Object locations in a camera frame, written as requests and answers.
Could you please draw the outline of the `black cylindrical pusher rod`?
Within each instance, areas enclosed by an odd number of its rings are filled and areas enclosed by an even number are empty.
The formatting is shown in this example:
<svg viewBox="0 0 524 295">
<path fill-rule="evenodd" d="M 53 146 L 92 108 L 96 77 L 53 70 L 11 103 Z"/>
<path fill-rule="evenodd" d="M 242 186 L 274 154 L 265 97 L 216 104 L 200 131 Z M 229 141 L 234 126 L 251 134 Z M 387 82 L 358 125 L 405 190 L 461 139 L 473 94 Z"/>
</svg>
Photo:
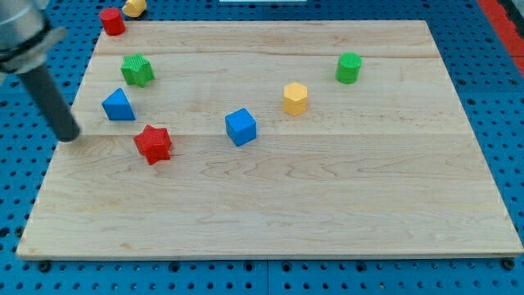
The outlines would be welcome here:
<svg viewBox="0 0 524 295">
<path fill-rule="evenodd" d="M 80 133 L 79 125 L 48 68 L 45 65 L 40 65 L 25 73 L 18 74 L 18 77 L 56 138 L 61 142 L 75 140 Z"/>
</svg>

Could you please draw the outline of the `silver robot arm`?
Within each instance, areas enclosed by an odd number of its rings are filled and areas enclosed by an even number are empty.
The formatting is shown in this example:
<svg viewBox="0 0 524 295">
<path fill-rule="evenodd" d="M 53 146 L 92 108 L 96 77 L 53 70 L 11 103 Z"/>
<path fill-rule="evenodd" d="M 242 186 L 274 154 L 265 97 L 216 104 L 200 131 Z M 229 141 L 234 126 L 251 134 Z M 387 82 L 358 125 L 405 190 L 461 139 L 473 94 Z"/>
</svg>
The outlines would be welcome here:
<svg viewBox="0 0 524 295">
<path fill-rule="evenodd" d="M 65 37 L 66 30 L 51 25 L 41 2 L 1 2 L 1 72 L 19 77 L 56 138 L 70 142 L 80 128 L 46 66 L 47 53 Z"/>
</svg>

